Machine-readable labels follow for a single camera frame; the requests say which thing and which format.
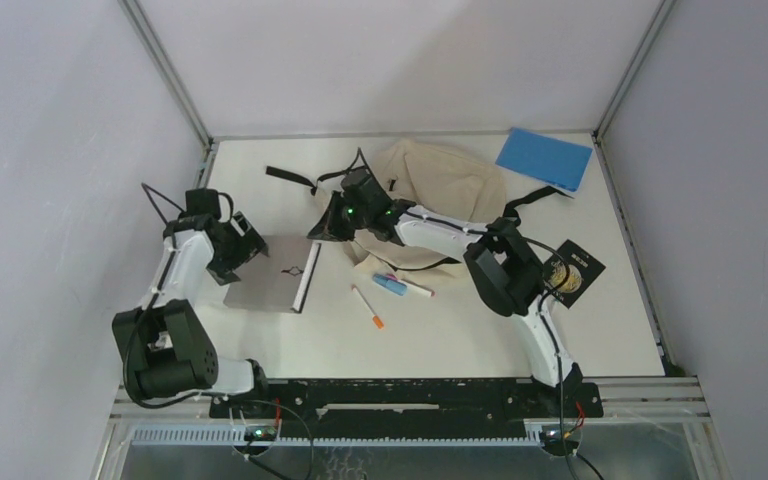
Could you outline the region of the grey hardcover book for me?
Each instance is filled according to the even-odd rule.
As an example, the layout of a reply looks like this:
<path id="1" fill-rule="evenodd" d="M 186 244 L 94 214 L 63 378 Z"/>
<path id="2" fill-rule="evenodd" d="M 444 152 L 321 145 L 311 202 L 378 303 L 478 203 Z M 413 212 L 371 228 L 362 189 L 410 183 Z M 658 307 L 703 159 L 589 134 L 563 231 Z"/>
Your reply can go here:
<path id="1" fill-rule="evenodd" d="M 297 235 L 264 238 L 266 253 L 237 269 L 223 299 L 228 308 L 300 314 L 319 259 L 321 243 Z"/>

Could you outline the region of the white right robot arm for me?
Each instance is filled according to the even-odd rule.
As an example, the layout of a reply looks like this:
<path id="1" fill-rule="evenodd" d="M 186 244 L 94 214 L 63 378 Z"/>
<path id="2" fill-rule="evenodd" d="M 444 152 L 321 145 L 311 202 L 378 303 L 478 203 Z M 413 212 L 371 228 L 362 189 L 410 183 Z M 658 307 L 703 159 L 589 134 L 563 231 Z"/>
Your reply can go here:
<path id="1" fill-rule="evenodd" d="M 369 168 L 360 167 L 342 173 L 339 190 L 332 193 L 308 237 L 348 242 L 359 231 L 463 263 L 483 303 L 496 314 L 524 324 L 532 377 L 542 383 L 537 391 L 542 410 L 562 416 L 576 405 L 583 374 L 551 320 L 546 301 L 552 291 L 543 263 L 533 251 L 539 243 L 524 237 L 512 219 L 473 223 L 394 199 Z"/>

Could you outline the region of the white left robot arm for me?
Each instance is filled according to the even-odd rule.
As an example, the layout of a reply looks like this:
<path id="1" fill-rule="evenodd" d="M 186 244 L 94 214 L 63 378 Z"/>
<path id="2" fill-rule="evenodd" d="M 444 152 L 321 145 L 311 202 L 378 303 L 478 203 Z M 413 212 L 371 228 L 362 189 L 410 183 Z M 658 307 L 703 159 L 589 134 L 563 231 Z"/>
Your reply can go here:
<path id="1" fill-rule="evenodd" d="M 273 392 L 259 363 L 219 356 L 195 310 L 204 276 L 230 285 L 240 279 L 237 269 L 268 252 L 232 202 L 215 189 L 186 191 L 177 218 L 163 221 L 163 254 L 146 295 L 137 307 L 113 318 L 123 387 L 143 408 L 166 408 L 199 396 L 234 397 L 250 417 L 271 407 Z"/>

